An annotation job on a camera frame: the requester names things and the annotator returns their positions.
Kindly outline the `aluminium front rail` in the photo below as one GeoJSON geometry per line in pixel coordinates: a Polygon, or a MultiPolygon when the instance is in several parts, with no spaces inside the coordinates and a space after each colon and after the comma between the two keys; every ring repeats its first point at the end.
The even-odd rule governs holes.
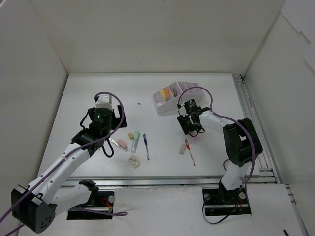
{"type": "Polygon", "coordinates": [[[181,177],[69,177],[58,188],[74,187],[81,180],[92,180],[100,187],[127,186],[173,186],[173,185],[207,185],[217,184],[221,177],[181,176],[181,177]]]}

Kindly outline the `small scissors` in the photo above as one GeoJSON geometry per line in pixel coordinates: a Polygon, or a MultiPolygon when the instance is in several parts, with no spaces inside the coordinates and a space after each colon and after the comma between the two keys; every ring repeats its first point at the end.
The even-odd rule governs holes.
{"type": "Polygon", "coordinates": [[[119,143],[117,143],[113,138],[108,139],[110,142],[112,142],[114,145],[116,145],[119,149],[121,149],[121,146],[119,143]]]}

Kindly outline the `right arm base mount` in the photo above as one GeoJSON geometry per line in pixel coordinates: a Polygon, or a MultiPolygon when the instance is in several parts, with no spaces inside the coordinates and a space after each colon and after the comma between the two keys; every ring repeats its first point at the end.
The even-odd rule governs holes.
{"type": "Polygon", "coordinates": [[[231,216],[252,213],[246,185],[227,190],[222,181],[219,181],[217,188],[203,188],[202,196],[202,215],[204,220],[211,225],[220,224],[231,216]]]}

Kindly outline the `pink eraser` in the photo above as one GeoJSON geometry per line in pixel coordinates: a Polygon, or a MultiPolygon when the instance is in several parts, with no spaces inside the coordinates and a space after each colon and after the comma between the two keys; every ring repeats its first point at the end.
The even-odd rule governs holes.
{"type": "Polygon", "coordinates": [[[128,146],[127,146],[126,142],[123,141],[122,139],[118,139],[116,142],[117,142],[117,144],[119,145],[120,148],[122,148],[124,150],[128,149],[128,146]]]}

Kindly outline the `orange capped marker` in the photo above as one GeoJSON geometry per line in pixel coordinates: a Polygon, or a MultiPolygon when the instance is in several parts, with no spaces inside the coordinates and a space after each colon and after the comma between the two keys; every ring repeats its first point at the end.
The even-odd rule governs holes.
{"type": "Polygon", "coordinates": [[[169,101],[171,99],[171,96],[170,96],[170,90],[168,88],[166,88],[164,90],[164,93],[165,93],[165,100],[166,101],[169,101]]]}

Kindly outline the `green capped marker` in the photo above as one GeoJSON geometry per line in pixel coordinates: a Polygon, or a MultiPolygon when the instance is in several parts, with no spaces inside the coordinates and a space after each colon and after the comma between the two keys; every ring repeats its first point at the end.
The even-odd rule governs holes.
{"type": "Polygon", "coordinates": [[[140,138],[140,132],[139,131],[135,131],[133,142],[132,142],[132,145],[131,145],[131,152],[132,153],[136,153],[138,142],[139,142],[139,138],[140,138]]]}

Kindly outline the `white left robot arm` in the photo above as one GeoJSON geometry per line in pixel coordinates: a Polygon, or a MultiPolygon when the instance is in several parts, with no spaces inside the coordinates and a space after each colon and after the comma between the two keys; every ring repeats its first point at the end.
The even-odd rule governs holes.
{"type": "Polygon", "coordinates": [[[89,160],[104,141],[121,127],[126,127],[123,105],[117,106],[120,117],[108,108],[90,108],[91,123],[71,140],[67,149],[41,176],[26,187],[17,185],[11,192],[12,216],[33,232],[45,231],[54,218],[78,206],[94,206],[98,187],[91,180],[82,180],[65,194],[59,192],[63,183],[84,162],[89,160]]]}

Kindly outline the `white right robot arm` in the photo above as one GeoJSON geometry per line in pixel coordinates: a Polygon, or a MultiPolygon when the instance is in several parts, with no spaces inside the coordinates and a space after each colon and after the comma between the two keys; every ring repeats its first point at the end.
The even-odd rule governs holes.
{"type": "Polygon", "coordinates": [[[219,182],[218,197],[224,203],[230,202],[235,198],[235,190],[251,179],[256,159],[262,153],[252,121],[248,118],[235,120],[210,107],[201,108],[193,99],[178,103],[177,108],[185,110],[177,117],[184,134],[196,136],[208,127],[223,135],[229,164],[219,182]]]}

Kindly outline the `aluminium side rail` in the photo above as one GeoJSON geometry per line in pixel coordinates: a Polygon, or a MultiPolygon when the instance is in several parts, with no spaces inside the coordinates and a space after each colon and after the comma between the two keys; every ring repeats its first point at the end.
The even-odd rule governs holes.
{"type": "Polygon", "coordinates": [[[249,118],[252,120],[252,122],[256,128],[258,137],[259,137],[261,144],[263,146],[263,152],[258,157],[259,163],[261,165],[260,175],[262,175],[263,171],[272,172],[273,173],[272,177],[274,179],[274,182],[276,184],[282,184],[281,179],[279,178],[279,175],[277,172],[277,168],[274,164],[272,155],[270,153],[268,144],[266,142],[261,123],[259,121],[256,109],[255,109],[254,104],[253,104],[253,100],[252,100],[250,93],[249,93],[249,90],[247,89],[247,86],[245,84],[244,77],[242,77],[241,75],[238,75],[238,74],[232,74],[232,78],[233,78],[234,85],[236,87],[236,91],[237,91],[237,94],[239,97],[239,101],[241,104],[243,114],[246,118],[249,118]]]}

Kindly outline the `beige eraser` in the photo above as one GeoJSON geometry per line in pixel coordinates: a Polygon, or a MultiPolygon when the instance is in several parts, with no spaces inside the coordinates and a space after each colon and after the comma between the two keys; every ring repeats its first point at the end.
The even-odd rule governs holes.
{"type": "Polygon", "coordinates": [[[183,155],[185,153],[185,149],[186,149],[186,145],[185,144],[181,144],[180,150],[179,150],[179,154],[183,155]]]}

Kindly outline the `yellow highlighter pen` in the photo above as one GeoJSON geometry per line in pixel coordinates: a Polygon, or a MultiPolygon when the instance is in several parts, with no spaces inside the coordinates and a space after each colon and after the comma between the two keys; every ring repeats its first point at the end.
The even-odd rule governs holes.
{"type": "Polygon", "coordinates": [[[162,96],[164,102],[166,102],[167,99],[166,99],[165,91],[164,91],[164,90],[161,90],[160,93],[161,93],[161,96],[162,96]]]}

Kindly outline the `small tan eraser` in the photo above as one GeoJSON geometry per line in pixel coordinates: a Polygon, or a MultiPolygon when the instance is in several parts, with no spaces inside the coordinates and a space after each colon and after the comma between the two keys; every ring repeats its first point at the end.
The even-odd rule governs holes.
{"type": "Polygon", "coordinates": [[[134,139],[134,135],[133,135],[133,133],[128,133],[128,137],[131,139],[131,140],[133,140],[134,139]]]}

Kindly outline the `blue pen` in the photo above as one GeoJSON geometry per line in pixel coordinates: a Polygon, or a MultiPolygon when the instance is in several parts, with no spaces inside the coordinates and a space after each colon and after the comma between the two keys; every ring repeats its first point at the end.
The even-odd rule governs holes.
{"type": "Polygon", "coordinates": [[[149,156],[149,150],[148,150],[148,142],[147,142],[147,137],[146,134],[143,134],[143,139],[144,139],[144,144],[145,144],[145,148],[146,148],[146,157],[147,160],[150,160],[150,156],[149,156]]]}

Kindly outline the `pink white desk organizer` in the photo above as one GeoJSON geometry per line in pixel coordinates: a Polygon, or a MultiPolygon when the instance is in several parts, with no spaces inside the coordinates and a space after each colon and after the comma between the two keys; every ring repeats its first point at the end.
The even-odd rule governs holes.
{"type": "Polygon", "coordinates": [[[164,100],[161,96],[161,93],[160,93],[161,90],[154,93],[153,94],[153,105],[154,105],[156,113],[162,114],[162,113],[170,112],[170,111],[177,109],[179,97],[187,89],[189,89],[189,90],[186,91],[182,95],[180,103],[191,100],[191,99],[194,99],[196,102],[202,101],[203,97],[204,97],[204,92],[200,88],[197,88],[198,86],[199,86],[198,83],[192,83],[192,82],[182,82],[182,81],[173,82],[172,84],[161,89],[161,90],[165,90],[165,89],[170,90],[171,99],[169,101],[166,101],[166,102],[164,102],[164,100]],[[172,90],[173,87],[176,87],[176,89],[177,89],[177,96],[176,97],[173,96],[173,90],[172,90]]]}

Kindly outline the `red pen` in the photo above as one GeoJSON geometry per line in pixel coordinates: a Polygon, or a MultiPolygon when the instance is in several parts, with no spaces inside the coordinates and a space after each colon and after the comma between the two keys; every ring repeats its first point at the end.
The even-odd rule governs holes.
{"type": "Polygon", "coordinates": [[[193,154],[192,154],[192,152],[191,152],[191,148],[190,148],[190,145],[189,145],[187,139],[185,139],[185,145],[186,145],[186,148],[187,148],[188,151],[189,151],[189,154],[190,154],[190,157],[191,157],[191,159],[192,159],[193,165],[196,166],[195,159],[194,159],[194,157],[193,157],[193,154]]]}

